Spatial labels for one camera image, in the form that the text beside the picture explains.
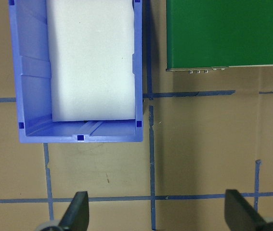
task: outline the plastic container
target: plastic container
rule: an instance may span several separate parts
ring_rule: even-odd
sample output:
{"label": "plastic container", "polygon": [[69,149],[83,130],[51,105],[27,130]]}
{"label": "plastic container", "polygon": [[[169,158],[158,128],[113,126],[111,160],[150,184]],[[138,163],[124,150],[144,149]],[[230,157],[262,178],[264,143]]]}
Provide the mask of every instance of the plastic container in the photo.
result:
{"label": "plastic container", "polygon": [[143,140],[142,0],[134,5],[135,119],[53,122],[45,0],[9,0],[20,142]]}

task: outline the white foam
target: white foam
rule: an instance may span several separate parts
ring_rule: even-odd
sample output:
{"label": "white foam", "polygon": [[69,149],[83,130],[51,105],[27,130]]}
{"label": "white foam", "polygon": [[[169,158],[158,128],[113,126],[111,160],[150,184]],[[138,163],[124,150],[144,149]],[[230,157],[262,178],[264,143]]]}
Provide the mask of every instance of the white foam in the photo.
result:
{"label": "white foam", "polygon": [[47,0],[53,121],[135,118],[131,0]]}

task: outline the brown cardboard floor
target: brown cardboard floor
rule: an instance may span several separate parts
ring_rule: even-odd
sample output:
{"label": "brown cardboard floor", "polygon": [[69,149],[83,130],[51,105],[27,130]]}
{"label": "brown cardboard floor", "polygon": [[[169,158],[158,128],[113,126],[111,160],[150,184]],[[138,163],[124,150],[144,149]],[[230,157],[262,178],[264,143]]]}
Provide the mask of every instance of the brown cardboard floor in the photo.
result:
{"label": "brown cardboard floor", "polygon": [[[146,55],[144,38],[144,64],[149,57],[152,61],[151,71],[144,66],[144,93],[151,81],[149,90],[154,93],[233,90],[232,94],[156,94],[158,98],[144,100],[143,142],[95,144],[20,144],[15,103],[0,99],[0,230],[34,230],[52,214],[60,219],[68,205],[60,202],[62,198],[84,190],[93,200],[117,200],[90,202],[90,231],[151,230],[150,145],[155,194],[169,199],[156,201],[157,230],[228,230],[222,194],[227,188],[254,193],[258,167],[259,212],[273,217],[273,93],[260,94],[273,91],[273,67],[166,72],[165,2],[151,0],[151,16],[146,17],[144,0],[144,35],[150,19],[152,48]],[[8,3],[0,0],[0,98],[10,97],[15,92]],[[46,167],[52,197],[57,199],[51,208]],[[181,195],[191,200],[171,200]],[[253,204],[254,198],[248,201]]]}

